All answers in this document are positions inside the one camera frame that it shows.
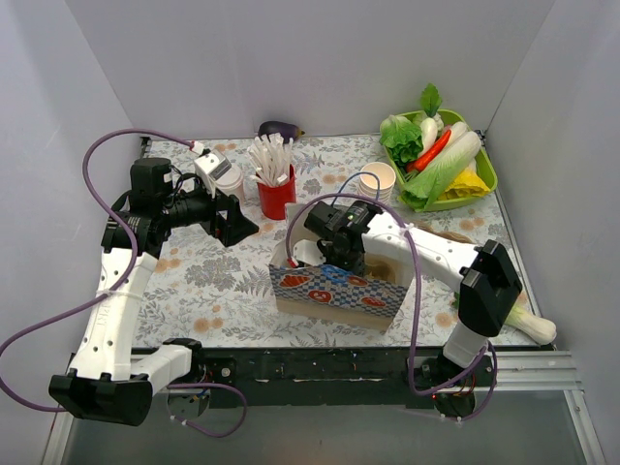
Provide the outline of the white cup lid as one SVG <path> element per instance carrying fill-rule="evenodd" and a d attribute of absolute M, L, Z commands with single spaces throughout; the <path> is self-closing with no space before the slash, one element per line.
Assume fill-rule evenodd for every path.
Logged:
<path fill-rule="evenodd" d="M 216 185 L 222 192 L 233 191 L 243 186 L 243 173 L 237 165 L 231 167 L 217 180 Z"/>

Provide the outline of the blue checkered paper bag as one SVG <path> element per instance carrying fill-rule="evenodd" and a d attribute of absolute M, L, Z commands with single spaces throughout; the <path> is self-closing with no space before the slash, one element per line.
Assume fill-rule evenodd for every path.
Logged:
<path fill-rule="evenodd" d="M 314 203 L 317 201 L 337 207 L 351 205 L 339 205 L 334 197 L 316 199 Z M 329 264 L 297 265 L 292 258 L 293 246 L 301 239 L 318 239 L 304 227 L 303 210 L 312 204 L 286 205 L 285 237 L 276 245 L 268 266 L 278 310 L 309 318 L 375 328 L 379 331 L 386 330 L 400 310 L 412 284 L 409 272 L 393 260 L 370 253 L 365 254 L 365 262 L 379 259 L 399 266 L 397 284 L 355 276 Z"/>

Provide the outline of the white paper coffee cup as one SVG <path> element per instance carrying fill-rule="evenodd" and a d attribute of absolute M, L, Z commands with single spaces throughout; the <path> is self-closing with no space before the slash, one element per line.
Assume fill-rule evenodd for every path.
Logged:
<path fill-rule="evenodd" d="M 235 196 L 240 203 L 245 203 L 243 180 L 231 186 L 221 187 L 220 190 L 228 196 Z"/>

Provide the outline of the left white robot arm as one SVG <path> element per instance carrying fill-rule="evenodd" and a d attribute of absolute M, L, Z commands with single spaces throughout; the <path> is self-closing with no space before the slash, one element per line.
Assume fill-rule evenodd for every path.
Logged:
<path fill-rule="evenodd" d="M 131 188 L 112 205 L 102 239 L 98 302 L 67 373 L 53 376 L 48 388 L 74 417 L 138 426 L 158 391 L 173 382 L 193 388 L 204 380 L 200 342 L 168 339 L 132 362 L 132 341 L 142 296 L 172 230 L 200 225 L 226 247 L 257 232 L 238 197 L 215 186 L 231 166 L 214 152 L 199 156 L 194 171 L 178 178 L 166 158 L 131 166 Z"/>

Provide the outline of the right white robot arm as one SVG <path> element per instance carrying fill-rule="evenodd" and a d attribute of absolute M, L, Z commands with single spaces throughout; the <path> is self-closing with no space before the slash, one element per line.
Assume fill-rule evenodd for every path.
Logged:
<path fill-rule="evenodd" d="M 438 361 L 440 377 L 460 385 L 474 372 L 474 360 L 503 327 L 523 286 L 504 245 L 458 243 L 422 231 L 398 218 L 387 205 L 354 198 L 349 207 L 316 201 L 304 212 L 304 227 L 318 239 L 292 249 L 303 264 L 329 264 L 361 273 L 367 253 L 388 258 L 409 272 L 415 288 L 431 276 L 458 295 L 458 322 Z"/>

